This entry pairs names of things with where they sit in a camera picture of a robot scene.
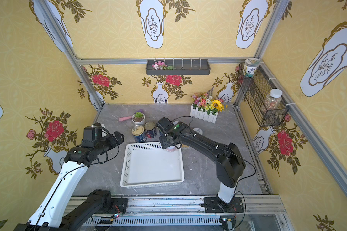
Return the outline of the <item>pink small can front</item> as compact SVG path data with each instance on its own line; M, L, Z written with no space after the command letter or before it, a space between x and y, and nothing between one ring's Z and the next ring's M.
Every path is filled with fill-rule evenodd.
M175 151L177 150L177 148L176 148L175 146L170 146L170 147L166 148L165 150L166 150L167 152L172 153L172 152L175 152Z

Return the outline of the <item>blue tin can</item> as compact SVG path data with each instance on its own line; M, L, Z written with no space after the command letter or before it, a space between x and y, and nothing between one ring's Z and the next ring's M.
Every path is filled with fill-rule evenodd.
M142 125L135 125L132 128L132 135L134 137L134 140L138 143L142 143L147 140L146 131L144 126Z

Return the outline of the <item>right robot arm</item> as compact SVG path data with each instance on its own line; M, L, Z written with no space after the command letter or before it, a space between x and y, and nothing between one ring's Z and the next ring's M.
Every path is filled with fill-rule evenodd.
M162 149L187 145L216 164L216 175L220 181L217 197L223 204L229 205L234 197L236 187L246 168L239 148L230 143L225 145L213 141L192 129L189 125L178 122L174 124L163 117L156 127L161 132L160 143Z

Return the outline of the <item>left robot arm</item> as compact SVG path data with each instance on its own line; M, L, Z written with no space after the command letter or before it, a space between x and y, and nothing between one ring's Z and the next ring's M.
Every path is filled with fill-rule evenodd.
M109 133L99 123L83 131L80 145L71 148L61 171L45 199L25 224L17 224L16 231L76 231L96 212L110 212L116 206L108 190L94 190L86 201L64 214L76 186L90 166L101 165L99 156L119 148L124 135Z

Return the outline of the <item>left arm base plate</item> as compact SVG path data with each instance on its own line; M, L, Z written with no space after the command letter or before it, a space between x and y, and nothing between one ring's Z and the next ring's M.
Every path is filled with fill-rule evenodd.
M126 213L128 205L128 198L118 197L107 200L106 208L104 211L109 214Z

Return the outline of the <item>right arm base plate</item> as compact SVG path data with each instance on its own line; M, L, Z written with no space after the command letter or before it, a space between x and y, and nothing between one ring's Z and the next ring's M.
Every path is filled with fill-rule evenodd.
M205 197L201 207L206 213L243 213L244 203L240 197L233 197L229 203L223 202L219 197Z

